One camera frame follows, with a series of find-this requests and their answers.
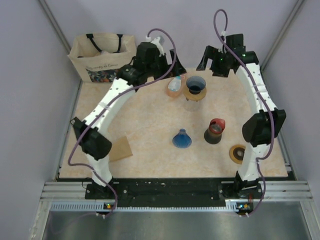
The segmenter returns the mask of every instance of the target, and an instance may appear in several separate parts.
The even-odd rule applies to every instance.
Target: dark blue bowl
[[[191,94],[199,94],[206,87],[206,81],[200,76],[191,76],[186,81],[186,86]]]

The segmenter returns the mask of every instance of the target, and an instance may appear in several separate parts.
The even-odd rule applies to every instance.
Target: gray wall
[[[228,34],[244,34],[248,50],[262,62],[296,0],[43,0],[72,45],[74,37],[91,32],[132,34],[137,44],[152,28],[174,39],[185,67],[196,67],[207,45],[220,47],[213,27],[216,10],[229,17]],[[224,16],[218,16],[223,29]],[[172,48],[169,40],[165,49]]]
[[[287,119],[283,135],[295,172],[308,180],[320,212],[320,1],[308,0],[264,77]]]
[[[29,235],[79,77],[36,0],[0,1],[0,235]]]

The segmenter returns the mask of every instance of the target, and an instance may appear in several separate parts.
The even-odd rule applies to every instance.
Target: black bag strap
[[[118,50],[114,52],[114,54],[120,53],[120,48],[121,48],[121,38],[123,37],[123,34],[117,34],[119,38],[119,43],[118,43]]]
[[[98,52],[101,53],[102,50],[97,46],[97,44],[94,41],[94,35],[92,33],[88,33],[88,34],[86,34],[86,37],[90,40],[90,42],[95,47],[95,49],[97,49]]]

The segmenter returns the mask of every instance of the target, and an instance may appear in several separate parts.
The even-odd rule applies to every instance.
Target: wooden lid
[[[186,85],[184,85],[183,87],[183,95],[191,101],[196,101],[196,102],[200,101],[205,98],[206,94],[207,94],[206,87],[199,94],[192,94],[191,92],[189,92],[189,88]]]

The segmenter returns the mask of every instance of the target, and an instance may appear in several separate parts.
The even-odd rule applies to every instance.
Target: cardboard piece
[[[109,162],[118,161],[132,156],[132,151],[126,136],[118,138],[115,143],[112,144],[112,148],[109,153]]]

